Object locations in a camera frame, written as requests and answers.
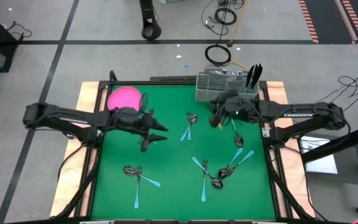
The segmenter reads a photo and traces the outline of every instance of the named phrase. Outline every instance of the knife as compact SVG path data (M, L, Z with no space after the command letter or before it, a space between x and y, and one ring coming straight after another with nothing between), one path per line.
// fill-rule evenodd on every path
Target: knife
M258 83L259 78L260 78L260 75L262 74L262 70L263 70L263 69L264 69L264 68L262 68L262 66L259 64L259 67L258 67L258 69L257 69L257 72L255 72L255 75L254 75L254 77L252 78L252 82L251 82L251 87L250 87L250 89L253 89L253 88L255 87L256 83Z
M254 67L255 67L255 65L253 65L251 67L251 69L249 70L249 72L247 74L246 89L248 87L249 81L251 81L251 76L252 76L252 73L254 72Z

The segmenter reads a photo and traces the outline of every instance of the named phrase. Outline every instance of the wooden table frame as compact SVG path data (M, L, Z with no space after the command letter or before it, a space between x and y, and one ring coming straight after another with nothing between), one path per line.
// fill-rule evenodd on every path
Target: wooden table frame
M117 85L153 85L155 82L117 82ZM192 82L184 82L181 85L194 85ZM112 86L107 81L100 82L83 82L76 110L94 112L97 110L106 110L106 99L112 90ZM280 104L287 104L287 96L282 82L260 82L259 97L261 100L272 100ZM291 126L290 118L281 118L274 122L277 127ZM77 139L68 140L65 158L80 146ZM299 151L296 139L290 139L286 146ZM82 149L69 159L63 166L58 181L55 198L50 215L59 214L72 199L80 184L84 181L86 174L92 168L96 149ZM303 169L303 163L300 154L288 149L281 149L279 152L270 151L272 158L276 158L273 166L279 173L281 179L286 183L287 188L295 197L296 201L303 209L314 217L314 211L308 201L308 189L306 187L306 177ZM298 218L295 212L289 206L281 190L276 184L272 187L273 203L275 205L276 217ZM91 183L83 194L81 200L76 206L71 217L88 216L91 213L95 184Z

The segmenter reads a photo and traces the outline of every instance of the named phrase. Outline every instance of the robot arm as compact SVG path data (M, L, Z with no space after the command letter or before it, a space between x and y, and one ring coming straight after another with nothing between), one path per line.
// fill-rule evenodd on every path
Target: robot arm
M88 147L102 145L105 132L118 129L143 137L141 151L145 152L150 142L165 140L166 137L149 134L150 129L168 131L155 118L154 111L142 113L134 108L119 108L110 111L88 113L83 111L61 108L47 103L34 103L27 106L23 123L28 129L49 127L63 134L76 136ZM80 127L73 123L88 124Z
M346 125L342 108L333 103L280 105L274 101L247 101L236 92L221 93L211 102L213 114L209 119L216 127L226 118L248 123L269 123L278 118L310 118L287 128L271 128L266 136L270 143L282 147L291 137L302 136L320 128L339 130Z

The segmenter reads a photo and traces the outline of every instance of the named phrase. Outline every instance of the metal frame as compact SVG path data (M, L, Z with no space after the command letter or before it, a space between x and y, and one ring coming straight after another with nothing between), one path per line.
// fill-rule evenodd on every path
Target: metal frame
M94 106L94 111L98 111L100 109L100 102L101 102L101 96L102 96L102 92L105 88L107 88L107 95L108 96L111 92L112 92L112 88L114 85L195 85L195 82L193 81L179 81L179 82L164 82L164 81L157 81L157 82L152 82L152 81L117 81L116 76L114 75L113 72L110 73L110 80L109 81L100 81L99 82L99 86L98 86L98 94L97 94L97 99L96 99L96 103ZM260 82L260 87L263 89L264 91L264 97L266 100L269 99L269 94L267 92L267 85L266 82L261 81ZM267 145L267 143L264 141L264 153L265 153L265 158L268 161L271 160L270 157L270 148ZM103 148L101 147L99 149L98 154L101 155L103 153ZM84 166L83 166L83 171L82 171L82 175L81 175L81 184L84 182L84 180L87 177L87 173L88 173L88 167L89 167L89 162L91 159L91 149L87 149L87 153L86 153L86 157L85 157L85 162L84 162ZM279 152L276 152L276 156L277 159L277 166L278 166L278 171L279 171L279 176L280 179L283 181L284 184L286 184L285 182L285 175L284 175L284 171L283 171L283 164L282 164L282 158ZM91 222L91 213L92 213L92 208L93 208L93 200L94 200L94 194L95 194L95 188L96 188L96 183L97 183L97 177L98 177L98 172L99 172L99 165L97 165L97 169L96 169L96 173L94 175L94 178L91 182L91 190L89 193L89 200L88 200L88 207L86 209L86 216L84 217L79 217L78 215L80 214L80 210L81 210L81 200L77 203L76 208L75 208L75 212L74 212L74 217L71 218L52 218L52 219L48 219L48 220L34 220L34 221L29 221L29 222L15 222L15 224L46 224L46 223L53 223L53 224L57 224L57 223L68 223L68 224L80 224L80 223L86 223L86 222ZM270 183L270 189L271 189L271 193L272 193L272 200L273 200L273 207L275 210L275 216L276 216L276 220L275 221L269 221L269 222L286 222L286 223L304 223L304 224L345 224L345 223L339 223L339 222L324 222L324 221L317 221L317 220L310 220L310 219L295 219L292 218L292 208L288 203L287 198L285 198L285 206L286 206L286 212L287 215L289 216L289 218L283 218L280 215L280 209L278 206L278 198L277 198L277 190L276 190L276 186L275 186L275 182L273 181L271 175L269 173L269 169L267 169L268 172L268 176L269 176L269 183ZM211 223L252 223L252 221L242 221L242 220L216 220L216 221L210 221ZM146 223L205 223L205 221L202 220L189 220L187 222L183 222L183 221L178 221L178 220L114 220L114 223L140 223L140 224L146 224Z

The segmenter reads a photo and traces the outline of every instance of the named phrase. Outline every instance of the wooden board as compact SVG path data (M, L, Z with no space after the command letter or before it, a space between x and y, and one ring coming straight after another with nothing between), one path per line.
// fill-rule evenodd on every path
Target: wooden board
M93 112L94 104L96 102L96 95L98 93L98 85L99 82L83 82L81 86L80 95L78 97L77 102L77 110ZM287 95L285 93L284 84L282 82L267 82L268 86L268 94L270 100L276 101L280 104L287 104ZM102 94L101 105L104 105L104 101L106 100L106 91ZM292 125L292 120L290 118L282 118L278 119L275 122L275 125L278 127L287 127ZM68 140L65 158L70 155L75 149L80 146L78 140ZM293 149L299 150L298 144L295 139L290 139L286 146L291 147ZM78 190L80 184L80 178L82 173L82 168L85 159L85 149L82 149L77 154L75 154L70 160L67 161L65 166L62 169L62 173L60 174L60 179L57 185L55 199L52 205L52 211L50 213L51 216L59 214L66 204L71 200L75 192ZM283 168L285 172L285 178L287 181L287 187L293 196L296 198L298 203L305 209L305 211L314 216L314 211L311 208L308 202L307 196L307 188L306 188L306 180L305 180L305 172L303 170L302 160L299 154L292 152L288 149L282 149L280 151L282 159L283 159ZM91 157L91 161L89 163L89 167L93 165L93 157ZM283 195L281 190L276 187L278 194L278 203L280 206L281 216L286 217L285 206ZM84 193L83 203L80 211L80 215L85 215L86 207L88 205L88 197L89 197L89 188Z

